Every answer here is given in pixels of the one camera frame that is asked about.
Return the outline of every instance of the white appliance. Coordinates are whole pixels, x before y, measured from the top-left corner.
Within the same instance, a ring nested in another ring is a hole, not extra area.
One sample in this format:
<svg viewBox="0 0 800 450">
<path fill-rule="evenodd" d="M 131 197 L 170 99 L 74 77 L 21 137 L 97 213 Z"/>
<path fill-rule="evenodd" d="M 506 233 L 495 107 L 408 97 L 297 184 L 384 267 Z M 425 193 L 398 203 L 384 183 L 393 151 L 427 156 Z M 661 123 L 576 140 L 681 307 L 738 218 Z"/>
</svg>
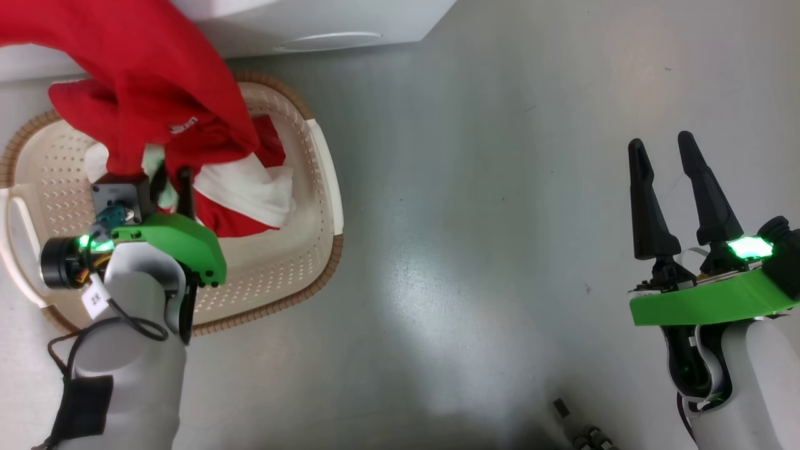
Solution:
<svg viewBox="0 0 800 450">
<path fill-rule="evenodd" d="M 456 0 L 173 0 L 223 58 L 417 42 Z M 0 82 L 81 74 L 60 51 L 0 48 Z"/>
</svg>

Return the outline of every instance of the robotic arm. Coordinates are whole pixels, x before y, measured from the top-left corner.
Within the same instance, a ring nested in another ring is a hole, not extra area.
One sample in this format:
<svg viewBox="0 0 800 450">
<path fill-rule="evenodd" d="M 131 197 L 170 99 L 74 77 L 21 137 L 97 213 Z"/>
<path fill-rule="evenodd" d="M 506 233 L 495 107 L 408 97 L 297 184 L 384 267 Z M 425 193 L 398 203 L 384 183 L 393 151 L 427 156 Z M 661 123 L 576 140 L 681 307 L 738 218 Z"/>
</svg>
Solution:
<svg viewBox="0 0 800 450">
<path fill-rule="evenodd" d="M 93 321 L 49 346 L 64 393 L 52 433 L 37 448 L 172 447 L 197 289 L 225 283 L 226 264 L 217 237 L 185 203 L 189 217 L 153 212 L 148 182 L 98 180 L 88 239 L 53 238 L 42 249 L 48 287 L 85 288 Z M 52 345 L 73 337 L 62 362 Z"/>
<path fill-rule="evenodd" d="M 653 192 L 644 144 L 628 147 L 637 259 L 655 259 L 653 278 L 630 292 L 638 326 L 658 326 L 678 411 L 700 450 L 800 448 L 800 360 L 772 319 L 800 300 L 800 230 L 783 217 L 758 237 L 741 226 L 694 136 L 678 136 L 700 218 L 698 242 L 710 253 L 695 277 L 674 256 L 678 239 Z"/>
</svg>

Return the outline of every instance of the laundry pile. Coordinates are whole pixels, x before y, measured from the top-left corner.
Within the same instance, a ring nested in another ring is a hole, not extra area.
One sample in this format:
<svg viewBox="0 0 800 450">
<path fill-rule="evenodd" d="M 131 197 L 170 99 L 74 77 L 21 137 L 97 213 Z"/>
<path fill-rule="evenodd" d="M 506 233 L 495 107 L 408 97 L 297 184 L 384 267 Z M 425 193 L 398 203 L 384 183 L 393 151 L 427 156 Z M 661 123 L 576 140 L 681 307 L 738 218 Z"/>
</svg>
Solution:
<svg viewBox="0 0 800 450">
<path fill-rule="evenodd" d="M 167 0 L 4 0 L 0 46 L 22 43 L 64 51 L 91 76 L 48 92 L 99 142 L 85 157 L 90 181 L 163 163 L 175 185 L 189 167 L 197 219 L 217 236 L 286 224 L 292 170 L 278 132 L 269 116 L 250 117 L 216 50 Z M 175 203 L 168 188 L 159 206 Z"/>
</svg>

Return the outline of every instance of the perforated basket wall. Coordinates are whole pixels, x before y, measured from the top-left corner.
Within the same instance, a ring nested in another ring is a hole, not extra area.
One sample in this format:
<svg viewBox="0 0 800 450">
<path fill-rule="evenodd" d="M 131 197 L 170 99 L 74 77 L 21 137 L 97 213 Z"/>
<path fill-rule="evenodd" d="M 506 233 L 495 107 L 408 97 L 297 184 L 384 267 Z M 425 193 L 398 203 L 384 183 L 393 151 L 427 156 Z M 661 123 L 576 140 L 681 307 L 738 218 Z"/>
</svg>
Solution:
<svg viewBox="0 0 800 450">
<path fill-rule="evenodd" d="M 286 165 L 294 168 L 298 207 L 290 224 L 279 231 L 220 239 L 228 280 L 198 293 L 195 335 L 246 323 L 310 298 L 333 276 L 344 243 L 338 181 L 314 116 L 277 79 L 249 71 L 234 75 L 250 114 L 273 120 Z M 40 245 L 55 236 L 83 235 L 93 222 L 90 184 L 82 170 L 83 155 L 94 144 L 51 111 L 31 120 L 6 148 L 0 187 L 9 187 L 11 195 L 24 202 Z M 23 278 L 18 283 L 32 287 L 23 291 L 38 297 L 32 300 L 56 326 L 75 331 L 89 323 L 78 292 L 50 291 L 34 275 L 18 272 Z"/>
</svg>

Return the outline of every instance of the oval recess on white panel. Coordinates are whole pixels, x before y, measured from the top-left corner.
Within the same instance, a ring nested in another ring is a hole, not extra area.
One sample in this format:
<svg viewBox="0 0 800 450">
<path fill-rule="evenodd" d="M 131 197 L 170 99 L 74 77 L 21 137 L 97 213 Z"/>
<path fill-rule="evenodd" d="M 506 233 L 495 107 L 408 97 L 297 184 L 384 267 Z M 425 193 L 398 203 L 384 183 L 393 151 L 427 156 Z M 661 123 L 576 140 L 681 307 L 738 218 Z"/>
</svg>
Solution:
<svg viewBox="0 0 800 450">
<path fill-rule="evenodd" d="M 276 46 L 275 50 L 285 52 L 337 50 L 365 46 L 382 37 L 382 34 L 369 31 L 315 34 L 313 36 L 306 36 L 305 38 L 292 39 L 291 41 L 284 42 Z"/>
</svg>

